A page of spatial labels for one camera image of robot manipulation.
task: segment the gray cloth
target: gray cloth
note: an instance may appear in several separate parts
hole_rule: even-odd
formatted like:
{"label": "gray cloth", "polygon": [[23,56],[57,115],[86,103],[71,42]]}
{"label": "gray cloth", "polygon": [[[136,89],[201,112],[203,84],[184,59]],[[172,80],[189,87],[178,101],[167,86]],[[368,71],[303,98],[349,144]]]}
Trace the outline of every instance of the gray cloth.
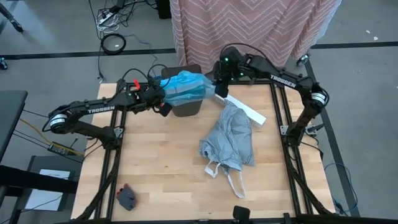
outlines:
{"label": "gray cloth", "polygon": [[199,153],[212,162],[218,163],[215,173],[206,166],[205,171],[215,177],[218,166],[228,175],[235,192],[229,170],[243,170],[243,164],[254,166],[252,130],[249,117],[233,103],[226,100],[225,108],[210,134],[200,141]]}

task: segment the wooden table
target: wooden table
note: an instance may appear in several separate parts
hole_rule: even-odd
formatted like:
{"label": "wooden table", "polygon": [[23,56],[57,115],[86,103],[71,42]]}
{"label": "wooden table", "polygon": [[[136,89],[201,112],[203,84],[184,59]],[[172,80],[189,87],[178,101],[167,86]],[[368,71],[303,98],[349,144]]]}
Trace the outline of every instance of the wooden table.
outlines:
{"label": "wooden table", "polygon": [[[116,84],[102,84],[98,98],[111,97],[115,89]],[[294,90],[286,91],[295,121],[303,109],[300,95]],[[208,160],[198,153],[199,140],[210,132],[223,109],[219,103],[207,99],[197,115],[187,118],[178,118],[172,113],[163,118],[152,110],[128,113],[116,188],[128,183],[138,203],[129,212],[115,200],[112,221],[230,219],[235,205],[249,208],[251,218],[279,218],[285,212],[294,216],[269,85],[233,85],[229,93],[267,118],[263,127],[253,126],[256,165],[243,169],[246,198],[235,196],[221,170],[215,179],[204,172]],[[96,114],[93,124],[107,126],[110,117],[111,112]],[[316,145],[308,136],[303,141]],[[319,152],[303,144],[299,149],[308,186],[327,209],[334,211]],[[103,159],[101,148],[85,159],[72,218],[79,216],[94,197]],[[297,188],[301,208],[305,211],[300,187]],[[103,201],[103,216],[108,194]]]}

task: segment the black metal frame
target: black metal frame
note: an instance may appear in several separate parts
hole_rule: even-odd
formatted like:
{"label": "black metal frame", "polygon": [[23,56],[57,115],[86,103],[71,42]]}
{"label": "black metal frame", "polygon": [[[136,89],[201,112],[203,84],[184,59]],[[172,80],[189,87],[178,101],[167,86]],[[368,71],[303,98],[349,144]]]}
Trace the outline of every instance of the black metal frame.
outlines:
{"label": "black metal frame", "polygon": [[[231,83],[230,85],[248,85],[249,81],[237,81],[235,83]],[[258,80],[255,85],[269,85],[271,88],[271,96],[274,102],[274,108],[275,108],[275,113],[277,116],[277,123],[278,123],[278,127],[277,127],[277,131],[279,131],[279,126],[284,125],[283,124],[283,120],[282,120],[282,114],[280,112],[280,108],[279,108],[279,101],[278,101],[278,97],[277,97],[277,93],[276,93],[276,85],[274,84],[274,82],[269,81],[269,80]],[[134,86],[133,83],[128,83],[127,84],[127,88],[130,88]],[[280,87],[280,94],[282,97],[282,103],[284,105],[284,110],[285,110],[285,115],[286,115],[286,119],[287,119],[287,124],[290,124],[292,122],[292,117],[290,114],[290,109],[289,109],[289,103],[287,101],[287,95],[286,95],[286,91],[284,89],[284,87]],[[121,120],[120,120],[120,127],[125,127],[126,124],[126,116],[127,116],[127,111],[124,110],[121,114]],[[116,124],[116,120],[117,120],[117,111],[113,111],[112,113],[112,117],[111,117],[111,127],[115,127]],[[280,140],[282,143],[282,150],[284,152],[284,158],[285,158],[285,163],[287,166],[288,162],[290,161],[290,156],[289,156],[289,148],[287,147],[286,144],[284,144],[283,142],[283,136],[280,133]],[[302,165],[302,161],[301,161],[301,157],[300,157],[300,152],[299,149],[297,147],[293,147],[293,153],[294,156],[296,158],[296,165],[297,165],[297,171],[299,176],[304,180],[305,182],[305,174],[303,171],[303,165]],[[117,164],[117,166],[119,167],[119,163],[120,163],[120,153],[121,153],[121,149],[116,150],[116,155],[115,155],[115,161],[114,163]],[[99,182],[99,186],[101,186],[107,176],[108,170],[109,170],[109,160],[111,158],[111,151],[106,151],[105,155],[104,155],[104,162],[103,162],[103,168],[102,168],[102,172],[101,172],[101,178],[100,178],[100,182]],[[296,188],[296,184],[295,184],[295,179],[293,178],[293,176],[288,172],[288,167],[287,167],[287,173],[288,173],[288,178],[289,178],[289,185],[290,185],[290,191],[292,194],[292,201],[293,201],[293,206],[294,206],[294,212],[295,215],[301,214],[301,208],[300,208],[300,203],[299,203],[299,197],[298,197],[298,192],[297,192],[297,188]],[[114,207],[114,198],[115,198],[115,190],[116,190],[116,183],[117,183],[117,178],[115,178],[112,183],[111,183],[111,188],[110,188],[110,193],[109,193],[109,200],[108,200],[108,206],[106,209],[106,218],[108,219],[112,219],[112,214],[113,214],[113,207]],[[305,207],[307,210],[307,213],[309,214],[313,214],[312,211],[312,206],[311,203],[308,199],[308,197],[304,194],[304,199],[305,199]],[[102,203],[103,200],[101,199],[101,201],[99,202],[99,204],[97,205],[97,208],[95,210],[95,215],[94,218],[101,218],[103,216],[101,216],[101,211],[102,211]],[[233,219],[230,220],[212,220],[212,223],[231,223]],[[294,222],[294,218],[290,218],[289,217],[289,221],[285,218],[257,218],[257,219],[251,219],[251,221],[253,223],[288,223],[288,222]],[[198,220],[165,220],[165,221],[124,221],[124,222],[112,222],[112,223],[117,223],[117,224],[127,224],[127,223],[197,223]]]}

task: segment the chevron patterned fabric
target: chevron patterned fabric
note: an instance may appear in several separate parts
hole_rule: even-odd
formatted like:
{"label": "chevron patterned fabric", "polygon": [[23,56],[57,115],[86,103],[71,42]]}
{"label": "chevron patterned fabric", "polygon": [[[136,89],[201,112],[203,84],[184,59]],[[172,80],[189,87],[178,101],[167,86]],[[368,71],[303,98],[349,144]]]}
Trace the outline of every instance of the chevron patterned fabric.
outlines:
{"label": "chevron patterned fabric", "polygon": [[[170,0],[180,66],[209,72],[224,45],[250,44],[278,67],[300,58],[338,0]],[[247,47],[237,47],[250,52]]]}

